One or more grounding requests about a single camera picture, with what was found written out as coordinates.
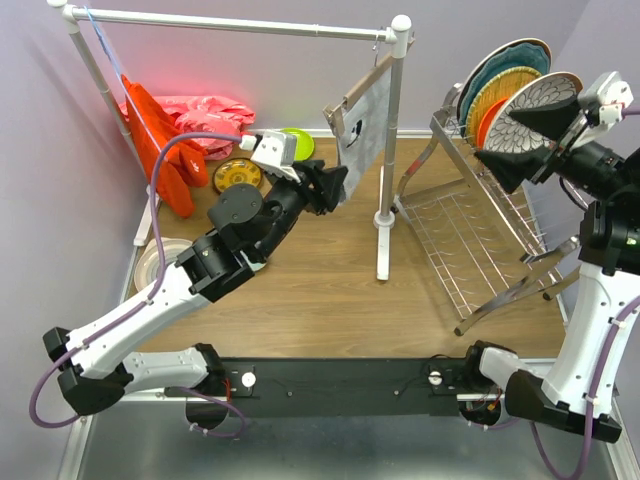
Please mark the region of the brown rim floral plate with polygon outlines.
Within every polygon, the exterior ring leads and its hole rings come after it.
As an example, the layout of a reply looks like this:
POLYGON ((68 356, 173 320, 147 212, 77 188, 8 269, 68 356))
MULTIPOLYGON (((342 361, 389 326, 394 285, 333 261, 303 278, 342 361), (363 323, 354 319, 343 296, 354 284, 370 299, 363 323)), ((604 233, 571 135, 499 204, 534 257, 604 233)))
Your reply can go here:
POLYGON ((513 110, 567 100, 582 89, 581 79, 570 72, 554 72, 530 82, 515 92, 497 111, 479 148, 502 153, 524 153, 548 145, 546 137, 512 119, 509 114, 513 110))

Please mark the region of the orange plastic plate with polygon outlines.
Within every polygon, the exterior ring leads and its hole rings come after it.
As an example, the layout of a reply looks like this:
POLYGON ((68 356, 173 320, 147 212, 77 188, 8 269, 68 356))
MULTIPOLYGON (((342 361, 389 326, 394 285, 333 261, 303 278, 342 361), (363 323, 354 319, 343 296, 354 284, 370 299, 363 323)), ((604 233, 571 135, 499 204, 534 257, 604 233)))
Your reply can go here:
POLYGON ((508 100, 507 97, 503 97, 500 100, 496 101, 495 103, 493 103, 485 112, 485 114, 483 115, 479 126, 478 126, 478 130, 476 133, 476 147, 482 149, 485 139, 486 139, 486 135, 489 131, 489 127, 494 119, 494 117, 496 116, 496 114, 500 111, 500 109, 502 108, 502 106, 505 104, 505 102, 508 100))

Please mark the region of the woven bamboo plate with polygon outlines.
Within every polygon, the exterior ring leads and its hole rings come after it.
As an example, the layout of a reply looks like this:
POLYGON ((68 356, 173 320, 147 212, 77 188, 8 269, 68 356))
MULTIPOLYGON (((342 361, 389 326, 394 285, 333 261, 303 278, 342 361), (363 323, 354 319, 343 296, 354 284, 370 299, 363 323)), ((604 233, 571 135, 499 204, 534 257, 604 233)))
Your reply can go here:
POLYGON ((489 108, 501 99, 509 99, 520 88, 542 74, 526 66, 512 67, 491 78, 475 96, 465 121, 465 136, 475 138, 480 122, 489 108))

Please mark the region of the light blue divided tray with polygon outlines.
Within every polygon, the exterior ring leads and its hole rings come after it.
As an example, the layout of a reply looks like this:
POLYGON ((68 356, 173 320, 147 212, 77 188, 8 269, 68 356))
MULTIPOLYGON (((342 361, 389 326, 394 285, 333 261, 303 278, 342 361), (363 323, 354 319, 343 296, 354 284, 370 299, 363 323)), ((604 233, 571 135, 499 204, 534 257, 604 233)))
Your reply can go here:
POLYGON ((251 267, 253 272, 258 272, 258 271, 262 270, 263 268, 265 268, 267 266, 266 263, 262 263, 262 262, 251 262, 251 261, 248 261, 248 264, 251 267))

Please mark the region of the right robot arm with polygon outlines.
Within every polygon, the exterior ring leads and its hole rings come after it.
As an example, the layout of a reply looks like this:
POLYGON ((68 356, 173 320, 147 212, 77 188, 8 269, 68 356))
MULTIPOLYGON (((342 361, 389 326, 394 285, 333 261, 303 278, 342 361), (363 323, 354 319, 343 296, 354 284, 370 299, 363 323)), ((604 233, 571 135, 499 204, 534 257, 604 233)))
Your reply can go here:
POLYGON ((594 139, 623 119, 627 104, 577 94, 515 109, 511 118, 550 145, 525 153, 477 151, 508 193, 556 174, 593 200, 580 223, 576 304, 549 372, 539 377, 515 352, 482 341, 468 349, 459 370, 471 391, 497 386, 513 417, 608 443, 622 431, 610 417, 613 384, 639 313, 639 155, 623 158, 594 139))

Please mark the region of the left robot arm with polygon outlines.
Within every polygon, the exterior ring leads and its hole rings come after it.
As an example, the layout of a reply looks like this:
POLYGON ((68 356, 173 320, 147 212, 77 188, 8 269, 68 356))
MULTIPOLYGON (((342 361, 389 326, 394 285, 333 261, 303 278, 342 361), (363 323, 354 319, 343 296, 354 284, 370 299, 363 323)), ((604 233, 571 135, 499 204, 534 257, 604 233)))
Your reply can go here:
POLYGON ((246 183, 229 187, 207 213, 212 230, 179 253, 156 281, 82 328, 53 328, 44 335, 60 370, 62 396, 76 414, 96 414, 127 394, 163 387, 223 394, 227 372, 211 345, 152 354, 137 348, 253 278, 253 265, 267 261, 301 213, 324 215, 336 208, 346 167, 307 160, 295 163, 294 171, 297 180, 276 178, 267 194, 246 183))

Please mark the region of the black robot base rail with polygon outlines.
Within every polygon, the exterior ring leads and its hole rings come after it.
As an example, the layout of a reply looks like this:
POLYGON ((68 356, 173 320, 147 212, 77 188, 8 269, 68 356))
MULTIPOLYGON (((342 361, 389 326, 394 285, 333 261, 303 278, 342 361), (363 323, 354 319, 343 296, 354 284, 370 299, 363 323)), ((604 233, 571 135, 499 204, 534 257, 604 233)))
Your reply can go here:
POLYGON ((249 418, 456 416, 494 383, 464 358, 224 358, 193 389, 249 418))

